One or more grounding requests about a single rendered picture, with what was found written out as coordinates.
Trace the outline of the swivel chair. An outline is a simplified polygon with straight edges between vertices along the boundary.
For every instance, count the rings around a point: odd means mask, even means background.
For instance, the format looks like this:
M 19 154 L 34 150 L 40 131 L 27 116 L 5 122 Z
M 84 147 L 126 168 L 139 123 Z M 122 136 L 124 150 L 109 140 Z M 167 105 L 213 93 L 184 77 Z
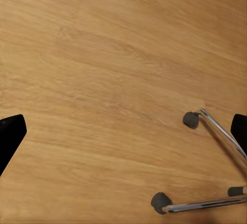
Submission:
M 196 127 L 199 122 L 199 115 L 212 126 L 219 136 L 228 144 L 239 159 L 247 166 L 247 155 L 236 139 L 220 125 L 205 109 L 200 108 L 196 112 L 191 111 L 183 117 L 183 122 L 191 127 Z M 156 193 L 151 200 L 151 205 L 159 214 L 177 213 L 191 210 L 199 210 L 213 207 L 220 207 L 232 204 L 247 203 L 247 185 L 230 187 L 230 197 L 201 200 L 188 203 L 171 204 L 171 200 L 164 193 Z

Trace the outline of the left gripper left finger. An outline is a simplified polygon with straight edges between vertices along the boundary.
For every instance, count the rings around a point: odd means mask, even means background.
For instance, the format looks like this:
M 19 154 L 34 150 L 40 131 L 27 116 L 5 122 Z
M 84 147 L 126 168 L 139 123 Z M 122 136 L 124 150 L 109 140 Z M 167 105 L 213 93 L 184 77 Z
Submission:
M 22 114 L 0 120 L 0 175 L 27 133 Z

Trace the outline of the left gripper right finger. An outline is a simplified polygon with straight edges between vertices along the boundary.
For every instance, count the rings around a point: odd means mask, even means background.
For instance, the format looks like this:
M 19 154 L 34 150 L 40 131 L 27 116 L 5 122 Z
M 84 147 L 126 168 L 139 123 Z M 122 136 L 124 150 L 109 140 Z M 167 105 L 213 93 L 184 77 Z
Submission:
M 247 116 L 235 114 L 231 133 L 247 155 Z

